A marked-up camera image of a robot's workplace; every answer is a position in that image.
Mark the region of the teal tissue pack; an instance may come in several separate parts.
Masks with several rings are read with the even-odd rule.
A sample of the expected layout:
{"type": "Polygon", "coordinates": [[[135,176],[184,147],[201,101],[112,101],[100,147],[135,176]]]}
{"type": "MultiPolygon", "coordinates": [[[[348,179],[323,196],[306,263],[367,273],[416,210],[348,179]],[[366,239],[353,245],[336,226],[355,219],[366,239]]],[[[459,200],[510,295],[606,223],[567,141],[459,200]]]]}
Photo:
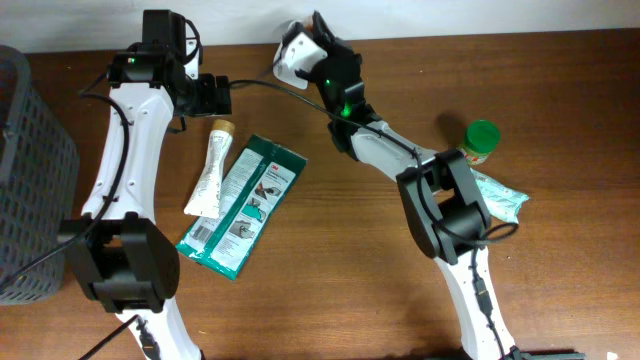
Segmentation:
{"type": "Polygon", "coordinates": [[[487,205],[489,213],[503,222],[518,223],[517,215],[522,205],[530,197],[522,192],[513,190],[499,183],[495,179],[471,170],[481,195],[487,205]]]}

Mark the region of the green lid jar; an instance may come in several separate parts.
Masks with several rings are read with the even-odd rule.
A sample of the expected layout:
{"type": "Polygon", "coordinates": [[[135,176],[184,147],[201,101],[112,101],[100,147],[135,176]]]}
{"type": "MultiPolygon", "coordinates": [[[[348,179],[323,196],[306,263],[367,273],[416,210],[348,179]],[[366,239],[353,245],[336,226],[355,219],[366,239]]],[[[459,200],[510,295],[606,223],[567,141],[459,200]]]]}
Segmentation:
{"type": "Polygon", "coordinates": [[[500,139],[500,130],[493,122],[476,120],[466,128],[458,149],[470,166],[479,165],[496,149],[500,139]]]}

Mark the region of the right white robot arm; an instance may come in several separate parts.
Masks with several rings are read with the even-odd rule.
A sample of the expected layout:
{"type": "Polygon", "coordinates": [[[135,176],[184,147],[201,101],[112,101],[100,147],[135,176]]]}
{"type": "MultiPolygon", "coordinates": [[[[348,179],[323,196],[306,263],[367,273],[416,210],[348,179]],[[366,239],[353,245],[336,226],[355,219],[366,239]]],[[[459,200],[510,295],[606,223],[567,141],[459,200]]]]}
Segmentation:
{"type": "Polygon", "coordinates": [[[410,233],[445,278],[470,359],[520,359],[489,275],[488,250],[513,235],[515,223],[493,226],[463,154],[434,154],[410,143],[367,103],[359,54],[336,37],[320,13],[311,17],[313,41],[327,56],[302,77],[315,84],[339,151],[395,181],[410,233]]]}

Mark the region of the green white wipes package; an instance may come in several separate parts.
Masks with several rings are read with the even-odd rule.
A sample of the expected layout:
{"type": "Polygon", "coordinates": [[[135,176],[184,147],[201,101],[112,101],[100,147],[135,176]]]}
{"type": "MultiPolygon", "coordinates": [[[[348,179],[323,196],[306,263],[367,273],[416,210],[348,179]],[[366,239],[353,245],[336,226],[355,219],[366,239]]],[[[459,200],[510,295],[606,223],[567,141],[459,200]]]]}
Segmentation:
{"type": "Polygon", "coordinates": [[[221,215],[200,217],[176,246],[196,263],[234,280],[307,158],[252,135],[222,182],[221,215]]]}

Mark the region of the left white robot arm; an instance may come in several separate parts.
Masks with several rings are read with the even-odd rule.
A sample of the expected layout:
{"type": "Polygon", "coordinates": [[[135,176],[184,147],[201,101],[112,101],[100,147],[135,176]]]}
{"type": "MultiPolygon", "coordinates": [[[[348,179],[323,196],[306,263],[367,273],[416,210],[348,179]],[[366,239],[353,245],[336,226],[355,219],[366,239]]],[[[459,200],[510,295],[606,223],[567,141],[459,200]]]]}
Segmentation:
{"type": "Polygon", "coordinates": [[[229,80],[198,71],[193,23],[146,10],[142,38],[106,71],[109,127],[99,171],[78,220],[57,240],[84,295],[116,315],[148,359],[201,359],[175,298],[179,254],[157,227],[154,191],[164,137],[174,118],[232,112],[229,80]]]}

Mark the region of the white tube gold cap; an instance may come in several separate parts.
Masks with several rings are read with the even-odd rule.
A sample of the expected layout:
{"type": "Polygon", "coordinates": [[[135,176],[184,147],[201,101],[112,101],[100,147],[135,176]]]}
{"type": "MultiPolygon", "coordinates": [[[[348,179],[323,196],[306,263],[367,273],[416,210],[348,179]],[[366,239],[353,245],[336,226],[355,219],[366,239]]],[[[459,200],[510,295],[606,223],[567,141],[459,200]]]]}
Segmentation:
{"type": "Polygon", "coordinates": [[[235,125],[215,120],[208,138],[204,168],[184,208],[186,215],[218,218],[224,163],[233,142],[235,125]]]}

